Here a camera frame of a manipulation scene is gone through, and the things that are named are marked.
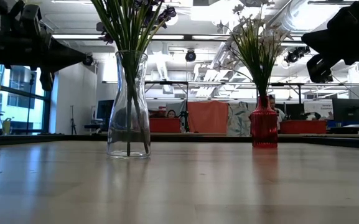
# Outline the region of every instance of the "white wall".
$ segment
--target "white wall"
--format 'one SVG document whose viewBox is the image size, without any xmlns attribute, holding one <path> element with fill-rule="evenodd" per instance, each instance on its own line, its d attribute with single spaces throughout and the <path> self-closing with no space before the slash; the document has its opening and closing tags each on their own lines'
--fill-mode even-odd
<svg viewBox="0 0 359 224">
<path fill-rule="evenodd" d="M 106 73 L 111 72 L 111 78 L 106 79 L 106 75 L 108 74 L 105 74 L 105 72 Z M 96 84 L 96 106 L 98 106 L 97 102 L 100 100 L 115 100 L 117 89 L 118 89 L 116 83 L 102 83 L 103 80 L 113 80 L 113 81 L 117 80 L 116 67 L 113 66 L 112 69 L 109 69 L 109 66 L 105 66 L 104 62 L 99 63 L 97 75 L 98 75 L 98 79 Z"/>
<path fill-rule="evenodd" d="M 96 74 L 82 63 L 58 72 L 51 94 L 50 133 L 71 134 L 70 105 L 74 105 L 77 134 L 86 134 L 84 125 L 90 123 L 91 107 L 96 106 L 96 82 Z"/>
</svg>

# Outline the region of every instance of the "wooden table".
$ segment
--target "wooden table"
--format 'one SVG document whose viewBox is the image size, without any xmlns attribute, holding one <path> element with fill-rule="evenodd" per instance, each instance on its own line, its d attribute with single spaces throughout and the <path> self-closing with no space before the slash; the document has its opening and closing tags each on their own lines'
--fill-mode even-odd
<svg viewBox="0 0 359 224">
<path fill-rule="evenodd" d="M 0 146 L 0 223 L 359 223 L 359 149 L 156 142 L 151 159 L 117 161 L 105 148 Z"/>
</svg>

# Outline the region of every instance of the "poster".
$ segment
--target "poster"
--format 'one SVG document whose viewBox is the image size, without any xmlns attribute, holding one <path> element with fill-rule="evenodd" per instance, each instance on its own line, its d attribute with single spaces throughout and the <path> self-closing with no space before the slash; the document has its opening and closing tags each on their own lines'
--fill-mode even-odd
<svg viewBox="0 0 359 224">
<path fill-rule="evenodd" d="M 305 113 L 316 112 L 322 116 L 321 119 L 333 119 L 333 102 L 330 101 L 305 101 Z"/>
</svg>

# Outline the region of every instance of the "red vase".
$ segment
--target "red vase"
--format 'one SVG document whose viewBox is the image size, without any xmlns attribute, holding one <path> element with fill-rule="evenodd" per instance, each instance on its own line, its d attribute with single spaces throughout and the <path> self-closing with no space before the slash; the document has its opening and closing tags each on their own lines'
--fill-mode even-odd
<svg viewBox="0 0 359 224">
<path fill-rule="evenodd" d="M 271 109 L 267 96 L 258 98 L 250 120 L 253 147 L 277 148 L 277 114 Z"/>
</svg>

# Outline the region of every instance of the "vase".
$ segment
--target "vase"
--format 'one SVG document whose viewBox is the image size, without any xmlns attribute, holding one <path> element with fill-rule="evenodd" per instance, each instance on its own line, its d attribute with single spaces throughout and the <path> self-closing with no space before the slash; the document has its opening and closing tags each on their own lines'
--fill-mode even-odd
<svg viewBox="0 0 359 224">
<path fill-rule="evenodd" d="M 277 114 L 271 109 L 267 96 L 258 98 L 250 120 L 253 147 L 277 148 Z"/>
<path fill-rule="evenodd" d="M 118 92 L 110 115 L 107 154 L 118 159 L 144 159 L 151 153 L 144 92 L 147 55 L 123 50 L 116 58 Z"/>
</svg>

